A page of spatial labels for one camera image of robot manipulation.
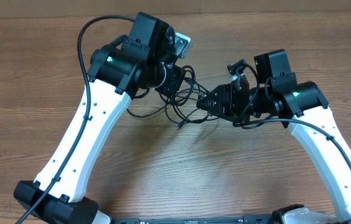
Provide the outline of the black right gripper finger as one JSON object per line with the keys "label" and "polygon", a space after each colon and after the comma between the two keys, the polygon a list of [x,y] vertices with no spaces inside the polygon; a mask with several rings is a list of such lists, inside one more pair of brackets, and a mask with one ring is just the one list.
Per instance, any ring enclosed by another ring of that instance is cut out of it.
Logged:
{"label": "black right gripper finger", "polygon": [[210,114],[219,118],[224,118],[225,104],[218,101],[198,101],[197,108],[207,111]]}
{"label": "black right gripper finger", "polygon": [[225,85],[215,87],[210,93],[199,100],[200,104],[222,104],[225,102]]}

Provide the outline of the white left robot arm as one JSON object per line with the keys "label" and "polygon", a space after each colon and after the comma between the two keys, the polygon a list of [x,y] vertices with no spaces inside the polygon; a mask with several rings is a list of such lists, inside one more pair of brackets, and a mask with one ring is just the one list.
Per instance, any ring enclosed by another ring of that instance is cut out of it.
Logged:
{"label": "white left robot arm", "polygon": [[149,14],[138,13],[132,24],[129,34],[95,50],[90,65],[81,67],[85,89],[60,144],[36,178],[14,190],[26,216],[46,223],[111,223],[85,195],[95,162],[140,89],[175,95],[185,75],[176,61],[192,45],[190,37]]}

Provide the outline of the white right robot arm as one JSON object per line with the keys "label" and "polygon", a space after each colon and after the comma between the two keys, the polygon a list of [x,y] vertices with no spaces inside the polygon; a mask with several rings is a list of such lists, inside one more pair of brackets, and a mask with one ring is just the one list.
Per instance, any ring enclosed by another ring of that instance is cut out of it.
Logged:
{"label": "white right robot arm", "polygon": [[327,98],[314,82],[297,82],[285,50],[257,55],[254,61],[252,66],[244,60],[229,65],[231,82],[205,94],[197,107],[236,128],[281,123],[308,154],[335,211],[326,215],[294,204],[273,211],[263,222],[351,223],[351,149]]}

